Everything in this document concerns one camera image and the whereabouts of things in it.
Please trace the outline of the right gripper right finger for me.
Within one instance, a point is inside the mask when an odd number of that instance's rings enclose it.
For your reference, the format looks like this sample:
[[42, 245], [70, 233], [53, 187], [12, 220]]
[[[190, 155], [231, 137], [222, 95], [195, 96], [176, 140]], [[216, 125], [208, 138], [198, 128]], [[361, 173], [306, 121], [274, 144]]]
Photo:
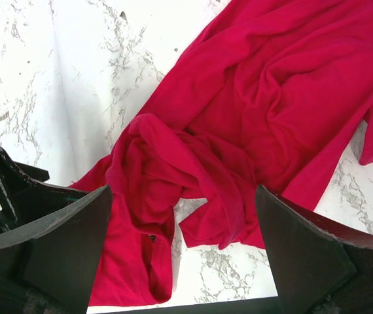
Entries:
[[373, 235], [258, 186], [257, 216], [284, 313], [373, 313]]

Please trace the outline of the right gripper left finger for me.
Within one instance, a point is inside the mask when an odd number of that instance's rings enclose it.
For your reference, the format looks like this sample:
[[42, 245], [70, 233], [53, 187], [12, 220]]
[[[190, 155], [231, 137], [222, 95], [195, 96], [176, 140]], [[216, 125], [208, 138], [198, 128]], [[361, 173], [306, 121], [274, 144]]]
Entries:
[[109, 222], [108, 186], [48, 183], [0, 147], [0, 313], [85, 313]]

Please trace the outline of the crimson red t shirt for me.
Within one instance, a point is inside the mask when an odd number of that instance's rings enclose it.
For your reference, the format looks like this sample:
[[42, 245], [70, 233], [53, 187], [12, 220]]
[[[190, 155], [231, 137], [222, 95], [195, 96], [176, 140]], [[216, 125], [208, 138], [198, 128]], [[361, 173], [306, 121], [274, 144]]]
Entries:
[[73, 186], [113, 205], [91, 306], [166, 302], [180, 199], [188, 247], [263, 247], [262, 184], [315, 209], [361, 121], [373, 162], [373, 1], [231, 1]]

